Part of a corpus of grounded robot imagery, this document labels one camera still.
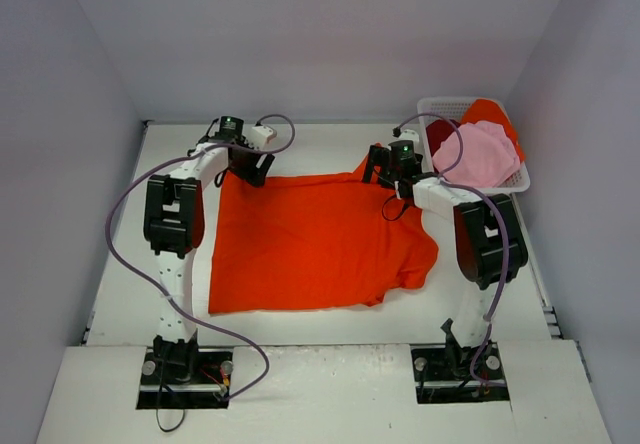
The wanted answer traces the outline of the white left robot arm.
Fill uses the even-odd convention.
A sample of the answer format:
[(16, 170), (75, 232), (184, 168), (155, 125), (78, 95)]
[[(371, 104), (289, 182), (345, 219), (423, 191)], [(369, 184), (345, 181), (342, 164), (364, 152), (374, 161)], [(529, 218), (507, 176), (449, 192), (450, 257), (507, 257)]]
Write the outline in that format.
[(143, 235), (159, 267), (166, 289), (153, 340), (159, 372), (171, 383), (191, 382), (199, 373), (197, 326), (174, 307), (192, 312), (195, 253), (205, 234), (204, 190), (220, 187), (228, 172), (259, 187), (274, 161), (267, 145), (277, 131), (262, 123), (249, 128), (239, 118), (224, 116), (213, 135), (200, 138), (187, 160), (167, 174), (147, 180)]

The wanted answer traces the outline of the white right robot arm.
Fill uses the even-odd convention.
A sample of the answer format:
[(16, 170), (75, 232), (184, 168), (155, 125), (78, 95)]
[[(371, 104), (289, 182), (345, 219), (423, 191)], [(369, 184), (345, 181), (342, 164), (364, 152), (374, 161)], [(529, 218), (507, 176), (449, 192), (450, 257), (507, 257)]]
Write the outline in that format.
[(455, 376), (468, 374), (489, 343), (507, 283), (528, 262), (512, 198), (488, 196), (433, 172), (423, 173), (411, 140), (370, 146), (362, 181), (392, 190), (392, 197), (405, 208), (414, 206), (452, 223), (456, 261), (470, 286), (456, 317), (442, 326), (446, 335), (442, 362)]

